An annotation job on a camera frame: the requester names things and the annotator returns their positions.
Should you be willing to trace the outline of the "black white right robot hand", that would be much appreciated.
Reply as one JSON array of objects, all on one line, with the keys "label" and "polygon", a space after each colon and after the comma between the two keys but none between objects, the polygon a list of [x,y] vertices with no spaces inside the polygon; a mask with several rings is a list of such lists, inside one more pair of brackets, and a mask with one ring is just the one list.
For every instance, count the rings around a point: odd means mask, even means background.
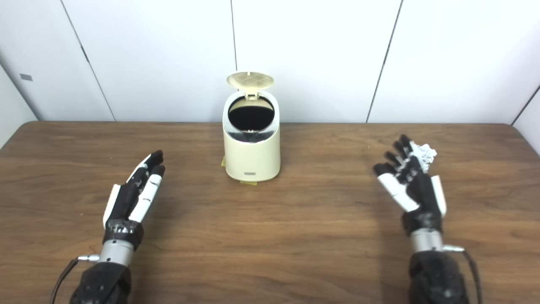
[{"label": "black white right robot hand", "polygon": [[418,229],[443,233],[445,205],[440,185],[422,167],[413,149],[413,140],[402,134],[393,143],[395,152],[387,151],[384,163],[373,166],[380,184],[403,209],[402,226],[408,235]]}]

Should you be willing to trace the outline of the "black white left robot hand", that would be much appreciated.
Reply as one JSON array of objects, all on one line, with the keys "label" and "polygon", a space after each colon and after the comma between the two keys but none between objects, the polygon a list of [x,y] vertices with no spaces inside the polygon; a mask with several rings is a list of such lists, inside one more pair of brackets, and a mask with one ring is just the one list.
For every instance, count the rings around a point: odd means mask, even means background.
[{"label": "black white left robot hand", "polygon": [[121,185],[111,190],[103,215],[106,241],[126,241],[137,250],[142,243],[142,222],[165,174],[164,152],[154,151],[141,161]]}]

